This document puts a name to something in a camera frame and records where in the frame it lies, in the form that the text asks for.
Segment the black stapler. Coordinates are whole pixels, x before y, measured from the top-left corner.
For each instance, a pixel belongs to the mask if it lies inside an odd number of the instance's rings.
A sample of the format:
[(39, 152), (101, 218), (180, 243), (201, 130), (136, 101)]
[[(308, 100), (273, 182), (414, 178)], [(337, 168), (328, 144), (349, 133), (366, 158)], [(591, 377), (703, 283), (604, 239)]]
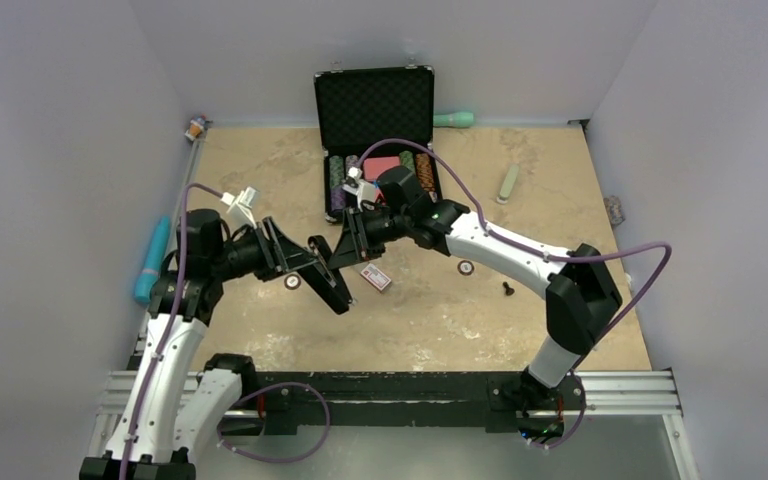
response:
[(309, 262), (298, 274), (335, 314), (347, 313), (353, 297), (340, 271), (328, 267), (333, 256), (328, 242), (321, 235), (311, 236), (307, 248)]

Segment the pale green stapler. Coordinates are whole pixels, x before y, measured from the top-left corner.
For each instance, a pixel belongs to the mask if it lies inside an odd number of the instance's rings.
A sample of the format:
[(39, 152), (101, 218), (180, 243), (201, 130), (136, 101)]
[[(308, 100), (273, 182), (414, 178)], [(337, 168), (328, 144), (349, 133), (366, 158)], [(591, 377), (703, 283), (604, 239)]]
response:
[(509, 166), (496, 197), (496, 201), (499, 204), (506, 204), (511, 198), (519, 172), (520, 166), (518, 164), (512, 163)]

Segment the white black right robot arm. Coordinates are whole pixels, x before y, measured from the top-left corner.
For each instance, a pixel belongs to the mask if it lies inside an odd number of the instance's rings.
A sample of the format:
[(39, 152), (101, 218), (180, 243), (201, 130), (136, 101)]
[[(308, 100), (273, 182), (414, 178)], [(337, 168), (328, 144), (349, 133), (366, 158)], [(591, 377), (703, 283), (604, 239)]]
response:
[(561, 381), (591, 352), (623, 304), (592, 246), (566, 250), (488, 223), (461, 203), (433, 199), (406, 167), (384, 171), (376, 183), (352, 167), (343, 188), (357, 204), (343, 211), (330, 269), (371, 261), (387, 243), (409, 238), (422, 249), (488, 267), (544, 300), (547, 337), (521, 381), (523, 397), (533, 406), (544, 407), (559, 396)]

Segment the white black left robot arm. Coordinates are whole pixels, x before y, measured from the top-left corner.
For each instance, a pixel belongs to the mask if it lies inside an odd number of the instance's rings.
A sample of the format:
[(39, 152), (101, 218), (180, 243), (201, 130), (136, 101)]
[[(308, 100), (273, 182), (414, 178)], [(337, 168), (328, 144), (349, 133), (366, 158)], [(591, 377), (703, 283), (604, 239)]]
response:
[(224, 412), (257, 399), (250, 358), (218, 354), (188, 400), (190, 365), (228, 280), (279, 278), (317, 263), (265, 218), (233, 236), (218, 212), (185, 213), (177, 229), (175, 269), (154, 284), (146, 347), (125, 410), (104, 451), (83, 460), (82, 479), (193, 479)]

